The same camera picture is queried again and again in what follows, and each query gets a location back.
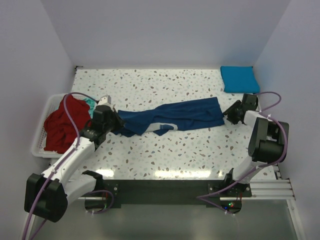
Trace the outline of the dark blue t shirt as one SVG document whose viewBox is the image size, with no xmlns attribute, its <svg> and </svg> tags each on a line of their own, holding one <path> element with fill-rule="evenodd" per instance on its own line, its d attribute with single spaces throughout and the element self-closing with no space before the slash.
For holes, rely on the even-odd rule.
<svg viewBox="0 0 320 240">
<path fill-rule="evenodd" d="M 224 115 L 217 97 L 160 105 L 144 111 L 118 111 L 125 121 L 127 137 L 153 132 L 162 136 L 168 131 L 191 131 L 223 126 Z"/>
</svg>

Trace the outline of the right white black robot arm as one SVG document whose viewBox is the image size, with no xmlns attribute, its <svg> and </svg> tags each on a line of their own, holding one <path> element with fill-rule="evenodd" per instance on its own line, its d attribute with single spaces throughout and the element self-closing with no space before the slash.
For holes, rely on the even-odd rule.
<svg viewBox="0 0 320 240">
<path fill-rule="evenodd" d="M 288 151 L 290 125 L 258 110 L 259 99 L 245 93 L 223 115 L 232 124 L 242 123 L 252 128 L 248 156 L 224 177 L 220 188 L 230 197 L 244 191 L 262 169 L 285 160 Z"/>
</svg>

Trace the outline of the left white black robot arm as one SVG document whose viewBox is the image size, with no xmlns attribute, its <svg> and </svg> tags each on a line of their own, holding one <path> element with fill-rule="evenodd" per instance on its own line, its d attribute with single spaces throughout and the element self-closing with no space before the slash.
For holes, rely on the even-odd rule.
<svg viewBox="0 0 320 240">
<path fill-rule="evenodd" d="M 33 173 L 26 181 L 24 210 L 56 223 L 67 207 L 85 194 L 99 196 L 104 190 L 103 176 L 86 170 L 79 179 L 71 176 L 106 140 L 109 132 L 119 130 L 124 121 L 114 108 L 98 105 L 71 147 L 41 174 Z"/>
</svg>

